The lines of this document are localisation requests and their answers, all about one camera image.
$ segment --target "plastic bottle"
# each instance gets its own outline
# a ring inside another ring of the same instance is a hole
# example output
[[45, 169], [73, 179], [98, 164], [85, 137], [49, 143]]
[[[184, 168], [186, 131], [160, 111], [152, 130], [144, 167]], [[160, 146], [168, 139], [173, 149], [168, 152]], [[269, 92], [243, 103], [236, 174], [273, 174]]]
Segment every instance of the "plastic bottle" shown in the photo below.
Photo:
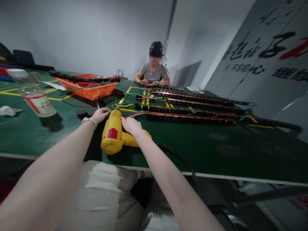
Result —
[[57, 113], [44, 91], [32, 82], [23, 69], [8, 69], [8, 74], [18, 84], [18, 93], [40, 118], [50, 117]]

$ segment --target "gray t-shirt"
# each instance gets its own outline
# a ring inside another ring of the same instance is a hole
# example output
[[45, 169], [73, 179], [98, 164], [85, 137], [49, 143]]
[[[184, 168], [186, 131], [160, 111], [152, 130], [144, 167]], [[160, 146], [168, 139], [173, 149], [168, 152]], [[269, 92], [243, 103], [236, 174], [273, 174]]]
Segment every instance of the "gray t-shirt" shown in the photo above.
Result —
[[161, 76], [167, 75], [167, 70], [162, 64], [159, 64], [159, 66], [156, 68], [156, 70], [154, 72], [152, 72], [150, 62], [143, 64], [140, 67], [140, 71], [142, 71], [142, 73], [144, 74], [144, 79], [148, 80], [148, 82], [150, 84], [153, 81], [159, 81]]

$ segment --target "orange basket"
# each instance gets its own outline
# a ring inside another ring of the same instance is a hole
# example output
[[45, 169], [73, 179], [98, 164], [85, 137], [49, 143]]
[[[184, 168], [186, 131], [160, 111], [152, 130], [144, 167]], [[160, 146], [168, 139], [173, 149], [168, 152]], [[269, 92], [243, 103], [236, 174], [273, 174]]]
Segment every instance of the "orange basket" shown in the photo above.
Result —
[[[91, 75], [91, 74], [75, 74], [72, 76], [76, 77], [83, 77], [83, 78], [97, 78], [96, 75]], [[66, 80], [66, 79], [60, 79], [57, 77], [53, 77], [55, 80], [58, 80], [60, 84], [66, 89], [66, 90], [71, 90], [75, 88], [79, 88], [78, 85], [73, 84], [72, 81]], [[77, 89], [71, 91], [72, 93], [79, 95], [81, 97], [84, 97], [89, 100], [97, 100], [98, 97], [104, 97], [108, 96], [111, 94], [113, 89], [115, 89], [117, 83], [109, 83], [106, 85], [102, 86], [97, 86], [97, 87], [89, 87], [89, 88], [82, 88], [82, 89]]]

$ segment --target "bracelet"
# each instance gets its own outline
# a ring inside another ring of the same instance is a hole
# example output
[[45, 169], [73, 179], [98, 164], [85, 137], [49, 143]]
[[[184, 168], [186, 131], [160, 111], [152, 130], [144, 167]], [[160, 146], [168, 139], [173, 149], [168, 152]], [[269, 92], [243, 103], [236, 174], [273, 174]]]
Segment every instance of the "bracelet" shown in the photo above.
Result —
[[97, 128], [97, 122], [91, 118], [84, 117], [83, 120], [81, 121], [81, 124], [83, 124], [86, 121], [91, 121], [94, 124], [94, 130]]

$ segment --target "black chair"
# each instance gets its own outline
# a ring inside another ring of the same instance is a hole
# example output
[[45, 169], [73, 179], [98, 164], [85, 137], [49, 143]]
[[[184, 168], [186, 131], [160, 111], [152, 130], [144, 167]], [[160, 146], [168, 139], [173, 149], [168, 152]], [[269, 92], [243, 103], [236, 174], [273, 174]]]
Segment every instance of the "black chair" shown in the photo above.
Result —
[[19, 63], [35, 65], [30, 51], [13, 50], [13, 54]]
[[226, 231], [249, 231], [246, 224], [229, 208], [222, 205], [209, 205], [208, 208]]
[[0, 42], [0, 60], [17, 62], [17, 59], [14, 57], [14, 55], [1, 42]]

